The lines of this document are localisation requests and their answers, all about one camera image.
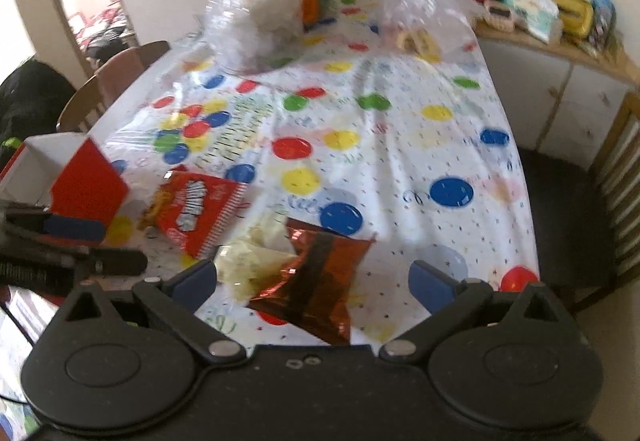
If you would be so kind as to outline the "pale yellow snack bag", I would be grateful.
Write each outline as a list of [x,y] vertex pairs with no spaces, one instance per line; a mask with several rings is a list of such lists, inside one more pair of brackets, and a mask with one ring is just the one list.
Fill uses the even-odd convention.
[[244,235],[218,249],[214,260],[218,281],[235,301],[249,302],[276,283],[282,268],[296,259],[286,221],[284,215],[266,213]]

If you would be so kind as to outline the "dark red chip bag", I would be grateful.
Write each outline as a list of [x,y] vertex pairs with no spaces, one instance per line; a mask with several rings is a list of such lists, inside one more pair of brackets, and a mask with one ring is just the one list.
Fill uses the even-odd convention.
[[358,265],[374,244],[297,219],[285,222],[295,250],[277,279],[248,308],[306,331],[332,346],[350,344],[347,299]]

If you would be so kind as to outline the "red white cardboard box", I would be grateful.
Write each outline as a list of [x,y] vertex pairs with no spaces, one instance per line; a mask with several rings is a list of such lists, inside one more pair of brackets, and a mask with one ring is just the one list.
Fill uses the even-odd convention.
[[1,172],[4,200],[40,204],[64,217],[107,227],[129,188],[96,143],[83,134],[30,137]]

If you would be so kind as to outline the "red pretzel snack bag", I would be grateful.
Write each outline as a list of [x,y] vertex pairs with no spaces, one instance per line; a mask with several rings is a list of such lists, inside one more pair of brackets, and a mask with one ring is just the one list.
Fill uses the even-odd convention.
[[155,227],[194,259],[213,255],[241,205],[247,184],[186,168],[171,169],[154,192],[138,228]]

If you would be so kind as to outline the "black jacket on chair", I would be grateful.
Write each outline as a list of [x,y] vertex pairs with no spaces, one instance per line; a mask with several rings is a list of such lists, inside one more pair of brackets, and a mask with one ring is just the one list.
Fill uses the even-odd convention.
[[47,63],[28,59],[1,84],[1,168],[26,138],[53,134],[75,87]]

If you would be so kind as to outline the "colourful polka dot tablecloth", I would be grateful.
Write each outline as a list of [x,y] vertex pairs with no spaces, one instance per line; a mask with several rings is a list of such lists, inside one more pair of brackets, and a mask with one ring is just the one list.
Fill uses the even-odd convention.
[[235,76],[180,42],[110,107],[93,138],[128,183],[105,241],[137,247],[152,275],[193,263],[143,214],[172,168],[242,183],[224,240],[285,249],[286,219],[366,239],[344,304],[353,343],[421,322],[409,291],[423,260],[455,279],[519,291],[539,276],[523,167],[459,0],[436,11],[436,57],[384,37],[381,0],[331,0],[296,58]]

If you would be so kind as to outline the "wooden slatted chair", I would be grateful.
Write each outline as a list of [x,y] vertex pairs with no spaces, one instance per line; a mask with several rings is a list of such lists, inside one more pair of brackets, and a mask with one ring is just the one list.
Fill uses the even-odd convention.
[[639,279],[639,94],[588,169],[521,150],[542,282],[571,313]]

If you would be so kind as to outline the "pink cloth on chair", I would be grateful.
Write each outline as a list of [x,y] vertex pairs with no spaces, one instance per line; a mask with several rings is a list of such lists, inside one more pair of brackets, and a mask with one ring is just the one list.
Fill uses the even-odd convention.
[[96,79],[107,106],[111,106],[155,61],[167,52],[166,47],[128,48],[108,60],[96,71]]

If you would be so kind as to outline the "wooden chair with pink cloth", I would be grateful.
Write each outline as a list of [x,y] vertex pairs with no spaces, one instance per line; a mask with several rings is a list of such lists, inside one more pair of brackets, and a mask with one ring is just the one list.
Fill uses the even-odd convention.
[[157,40],[128,48],[108,59],[66,103],[58,117],[56,131],[88,132],[113,103],[169,50],[169,42]]

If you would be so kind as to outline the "white wooden cabinet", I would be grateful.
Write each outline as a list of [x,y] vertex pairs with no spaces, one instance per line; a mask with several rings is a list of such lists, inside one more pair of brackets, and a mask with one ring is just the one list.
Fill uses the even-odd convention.
[[595,59],[485,23],[475,33],[516,144],[589,169],[623,98],[639,86],[639,66],[623,51]]

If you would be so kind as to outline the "clear bag with pastries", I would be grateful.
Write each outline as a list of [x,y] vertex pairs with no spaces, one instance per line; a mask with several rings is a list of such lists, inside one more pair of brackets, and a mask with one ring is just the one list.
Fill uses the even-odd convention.
[[475,25],[486,8],[474,0],[383,0],[384,46],[427,62],[452,61],[475,46]]

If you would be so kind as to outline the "large clear plastic bag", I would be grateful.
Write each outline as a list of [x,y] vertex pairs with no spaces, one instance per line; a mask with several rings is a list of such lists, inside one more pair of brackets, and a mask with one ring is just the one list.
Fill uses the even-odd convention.
[[209,0],[204,39],[234,75],[282,68],[299,59],[304,40],[326,17],[330,0]]

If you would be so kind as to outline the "white tissue pack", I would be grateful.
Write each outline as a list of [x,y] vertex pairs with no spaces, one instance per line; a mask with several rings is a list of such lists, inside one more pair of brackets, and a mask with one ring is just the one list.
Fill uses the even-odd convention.
[[546,45],[556,45],[562,37],[563,22],[553,0],[502,0],[516,17],[516,24]]

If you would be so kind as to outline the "yellow box on cabinet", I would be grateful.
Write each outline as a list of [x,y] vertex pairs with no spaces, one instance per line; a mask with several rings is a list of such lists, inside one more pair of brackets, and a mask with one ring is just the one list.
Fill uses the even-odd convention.
[[593,8],[584,0],[552,0],[559,10],[563,32],[568,36],[585,39],[592,27]]

